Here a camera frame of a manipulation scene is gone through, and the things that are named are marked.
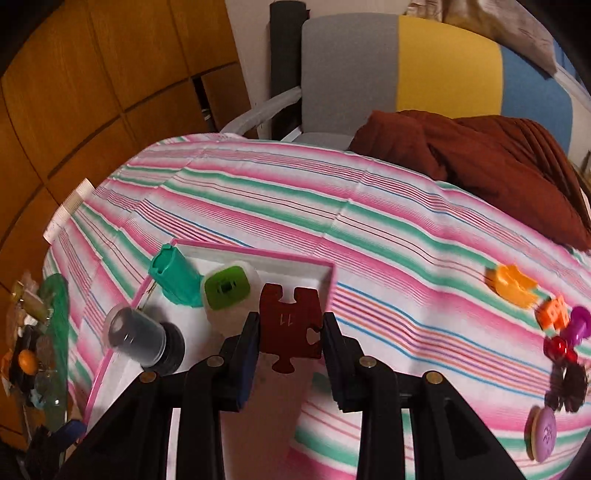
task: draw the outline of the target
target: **gray cushion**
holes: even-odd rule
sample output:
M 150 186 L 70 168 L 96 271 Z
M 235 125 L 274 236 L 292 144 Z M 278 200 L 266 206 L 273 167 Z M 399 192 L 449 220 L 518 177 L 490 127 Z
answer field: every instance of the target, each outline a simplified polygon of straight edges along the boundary
M 332 148 L 344 152 L 351 145 L 353 135 L 326 134 L 321 132 L 306 132 L 297 137 L 293 143 L 312 145 L 314 147 Z
M 354 135 L 373 110 L 396 110 L 398 16 L 342 14 L 302 29 L 302 131 Z

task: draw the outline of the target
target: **yellow cushion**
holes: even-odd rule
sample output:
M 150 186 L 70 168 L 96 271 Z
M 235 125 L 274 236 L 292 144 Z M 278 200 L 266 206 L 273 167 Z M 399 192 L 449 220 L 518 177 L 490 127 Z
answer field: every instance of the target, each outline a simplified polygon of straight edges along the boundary
M 498 44 L 468 30 L 400 17 L 397 110 L 449 118 L 499 115 L 503 61 Z

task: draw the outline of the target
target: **wooden wall panel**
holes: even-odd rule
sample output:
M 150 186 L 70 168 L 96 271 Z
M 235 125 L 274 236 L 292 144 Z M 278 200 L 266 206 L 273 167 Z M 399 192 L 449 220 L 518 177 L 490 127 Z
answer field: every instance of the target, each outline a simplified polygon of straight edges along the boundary
M 18 218 L 0 248 L 0 283 L 11 288 L 25 269 L 34 280 L 41 281 L 41 269 L 49 244 L 43 232 L 58 205 L 46 188 L 42 188 Z
M 118 114 L 80 0 L 66 0 L 33 32 L 2 87 L 17 135 L 42 178 Z
M 224 0 L 170 0 L 170 5 L 191 75 L 238 61 Z
M 9 444 L 12 448 L 16 448 L 17 450 L 26 451 L 27 450 L 27 441 L 23 435 L 19 435 L 17 433 L 11 432 L 10 430 L 3 429 L 0 426 L 0 438 L 4 443 Z
M 167 0 L 89 0 L 89 6 L 124 109 L 188 76 Z M 193 27 L 199 30 L 201 23 Z
M 6 311 L 10 305 L 10 292 L 7 288 L 0 285 L 0 345 L 5 345 L 4 326 L 6 322 Z
M 214 70 L 201 77 L 218 130 L 248 112 L 251 103 L 239 63 Z
M 0 90 L 0 239 L 41 180 L 35 173 L 8 118 Z
M 48 188 L 53 197 L 63 203 L 78 184 L 88 178 L 97 187 L 122 163 L 138 152 L 123 120 L 109 125 L 76 152 L 50 179 Z
M 142 149 L 165 138 L 209 131 L 191 81 L 141 103 L 127 119 Z

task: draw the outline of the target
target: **white wall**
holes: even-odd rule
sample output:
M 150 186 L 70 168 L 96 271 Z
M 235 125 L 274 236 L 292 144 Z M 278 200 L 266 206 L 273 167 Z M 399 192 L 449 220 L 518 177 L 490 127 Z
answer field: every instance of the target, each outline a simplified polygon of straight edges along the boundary
M 402 14 L 410 0 L 305 0 L 311 17 L 350 12 Z M 251 105 L 269 98 L 269 0 L 226 0 Z

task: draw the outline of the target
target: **pink tray rim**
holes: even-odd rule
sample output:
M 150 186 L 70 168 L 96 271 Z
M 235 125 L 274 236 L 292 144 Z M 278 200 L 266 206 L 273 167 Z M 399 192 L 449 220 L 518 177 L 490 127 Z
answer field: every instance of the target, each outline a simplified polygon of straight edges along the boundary
M 268 257 L 268 258 L 276 258 L 278 260 L 289 260 L 295 262 L 305 262 L 311 263 L 314 265 L 322 265 L 323 267 L 329 267 L 332 271 L 332 275 L 330 276 L 330 284 L 329 284 L 329 292 L 326 298 L 326 311 L 330 310 L 330 306 L 332 305 L 332 295 L 336 286 L 336 265 L 334 262 L 330 262 L 328 260 L 322 260 L 320 258 L 313 258 L 313 257 L 306 257 L 304 255 L 296 255 L 296 254 L 288 254 L 283 252 L 274 252 L 272 250 L 263 250 L 259 248 L 251 248 L 251 247 L 237 247 L 235 245 L 223 245 L 223 244 L 216 244 L 211 242 L 200 242 L 197 240 L 184 240 L 184 239 L 173 239 L 170 244 L 172 246 L 175 245 L 187 245 L 190 247 L 200 247 L 200 248 L 211 248 L 214 250 L 225 250 L 229 252 L 237 252 L 242 254 L 249 254 L 249 255 L 257 255 L 259 257 Z M 142 284 L 139 286 L 138 291 L 134 295 L 134 299 L 131 301 L 130 306 L 137 307 L 139 301 L 141 300 L 144 293 L 148 290 L 150 284 L 152 283 L 152 277 L 149 275 L 146 276 Z M 113 357 L 113 350 L 108 349 L 105 353 L 105 356 L 100 361 L 98 373 L 95 376 L 94 381 L 92 382 L 92 388 L 90 389 L 90 395 L 88 397 L 88 402 L 86 403 L 86 408 L 84 412 L 83 422 L 88 425 L 90 421 L 90 416 L 92 414 L 92 409 L 95 406 L 96 397 L 99 394 L 100 386 L 103 383 L 103 379 L 105 377 L 105 373 L 107 371 L 107 367 L 109 366 L 109 362 Z

